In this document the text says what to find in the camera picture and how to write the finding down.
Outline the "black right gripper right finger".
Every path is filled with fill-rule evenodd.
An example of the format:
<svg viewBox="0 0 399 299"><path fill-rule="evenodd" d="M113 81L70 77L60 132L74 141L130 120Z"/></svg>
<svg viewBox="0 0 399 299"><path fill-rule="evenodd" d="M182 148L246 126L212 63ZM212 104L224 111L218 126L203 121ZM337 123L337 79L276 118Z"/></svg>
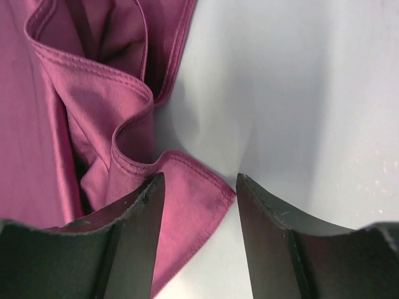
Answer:
<svg viewBox="0 0 399 299"><path fill-rule="evenodd" d="M341 227L245 174L236 192L254 298L398 297L397 222Z"/></svg>

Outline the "purple cloth napkin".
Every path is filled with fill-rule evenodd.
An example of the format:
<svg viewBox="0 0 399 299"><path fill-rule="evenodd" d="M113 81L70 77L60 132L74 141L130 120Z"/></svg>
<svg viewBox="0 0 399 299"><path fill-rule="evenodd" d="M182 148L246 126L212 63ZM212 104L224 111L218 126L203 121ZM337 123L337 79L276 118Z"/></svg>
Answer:
<svg viewBox="0 0 399 299"><path fill-rule="evenodd" d="M63 225L153 173L165 207L152 292L214 233L234 201L179 151L155 152L153 112L176 79L194 1L1 2L1 215Z"/></svg>

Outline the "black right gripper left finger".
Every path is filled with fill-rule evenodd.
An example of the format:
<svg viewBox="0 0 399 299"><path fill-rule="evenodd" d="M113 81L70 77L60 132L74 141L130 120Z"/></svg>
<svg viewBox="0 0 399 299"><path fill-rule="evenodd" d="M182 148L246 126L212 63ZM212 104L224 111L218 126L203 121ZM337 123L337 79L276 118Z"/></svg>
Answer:
<svg viewBox="0 0 399 299"><path fill-rule="evenodd" d="M163 173L64 227L1 221L2 298L149 298Z"/></svg>

